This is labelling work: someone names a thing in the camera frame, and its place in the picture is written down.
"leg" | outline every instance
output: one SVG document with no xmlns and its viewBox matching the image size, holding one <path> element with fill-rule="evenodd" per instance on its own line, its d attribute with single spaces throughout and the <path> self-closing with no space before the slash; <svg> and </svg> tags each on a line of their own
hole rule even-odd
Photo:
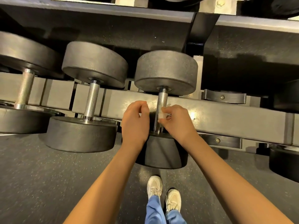
<svg viewBox="0 0 299 224">
<path fill-rule="evenodd" d="M 181 195 L 176 189 L 170 189 L 166 195 L 166 221 L 169 224 L 187 224 L 181 210 Z"/>
<path fill-rule="evenodd" d="M 145 224 L 166 224 L 164 212 L 161 207 L 160 196 L 162 193 L 162 181 L 159 176 L 150 177 L 147 183 L 147 215 Z"/>
</svg>

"dumbbell handle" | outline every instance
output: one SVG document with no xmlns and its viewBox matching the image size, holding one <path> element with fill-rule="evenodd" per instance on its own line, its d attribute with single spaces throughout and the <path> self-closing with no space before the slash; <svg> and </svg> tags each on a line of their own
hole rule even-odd
<svg viewBox="0 0 299 224">
<path fill-rule="evenodd" d="M 154 132 L 156 132 L 158 134 L 163 132 L 163 126 L 160 123 L 158 123 L 158 120 L 159 120 L 159 112 L 161 112 L 161 108 L 166 107 L 166 105 L 167 105 L 167 98 L 168 98 L 167 91 L 168 91 L 168 89 L 165 87 L 161 87 L 159 90 L 156 116 L 155 116 L 155 124 L 154 124 Z"/>
<path fill-rule="evenodd" d="M 83 117 L 85 121 L 92 121 L 93 116 L 95 115 L 95 106 L 97 104 L 97 96 L 99 94 L 99 89 L 100 82 L 97 80 L 92 80 L 88 91 L 88 97 Z"/>
<path fill-rule="evenodd" d="M 15 109 L 24 109 L 28 105 L 30 92 L 34 80 L 34 71 L 25 69 L 23 71 L 22 83 L 19 89 L 18 97 L 15 102 Z"/>
</svg>

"dumbbell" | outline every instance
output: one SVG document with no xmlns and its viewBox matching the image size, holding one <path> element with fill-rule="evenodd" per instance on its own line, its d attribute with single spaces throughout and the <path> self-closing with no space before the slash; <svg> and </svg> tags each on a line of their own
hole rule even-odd
<svg viewBox="0 0 299 224">
<path fill-rule="evenodd" d="M 138 59 L 135 86 L 159 95 L 154 130 L 150 131 L 136 163 L 160 169 L 177 169 L 187 164 L 188 153 L 169 133 L 163 132 L 158 115 L 167 104 L 168 94 L 183 96 L 196 90 L 197 69 L 192 57 L 175 51 L 152 51 Z"/>
<path fill-rule="evenodd" d="M 93 119 L 100 85 L 124 88 L 128 64 L 114 51 L 89 42 L 67 45 L 62 70 L 90 83 L 83 118 L 52 117 L 45 143 L 56 150 L 78 153 L 102 152 L 115 143 L 116 121 Z"/>
<path fill-rule="evenodd" d="M 0 63 L 22 71 L 13 107 L 0 105 L 0 133 L 45 133 L 49 119 L 59 112 L 28 105 L 34 76 L 62 78 L 62 57 L 47 46 L 0 31 Z"/>
</svg>

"hand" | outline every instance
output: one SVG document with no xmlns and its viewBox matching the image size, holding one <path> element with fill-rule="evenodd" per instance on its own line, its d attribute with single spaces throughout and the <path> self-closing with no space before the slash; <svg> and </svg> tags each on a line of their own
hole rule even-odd
<svg viewBox="0 0 299 224">
<path fill-rule="evenodd" d="M 163 107 L 161 110 L 164 113 L 170 113 L 171 116 L 168 116 L 166 119 L 159 119 L 158 122 L 164 126 L 181 146 L 186 147 L 193 136 L 198 136 L 187 109 L 174 105 Z"/>
<path fill-rule="evenodd" d="M 150 131 L 150 109 L 147 102 L 135 101 L 130 104 L 123 115 L 121 127 L 123 144 L 141 150 Z"/>
</svg>

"beige sneaker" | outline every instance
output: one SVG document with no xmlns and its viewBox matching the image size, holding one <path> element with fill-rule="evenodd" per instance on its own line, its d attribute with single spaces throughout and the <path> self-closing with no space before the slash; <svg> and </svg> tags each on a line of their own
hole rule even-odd
<svg viewBox="0 0 299 224">
<path fill-rule="evenodd" d="M 162 194 L 162 180 L 159 176 L 153 175 L 149 178 L 147 182 L 147 195 L 150 198 L 153 195 L 156 195 L 160 198 Z"/>
<path fill-rule="evenodd" d="M 180 212 L 182 200 L 180 192 L 177 189 L 170 189 L 166 194 L 166 212 L 176 209 Z"/>
</svg>

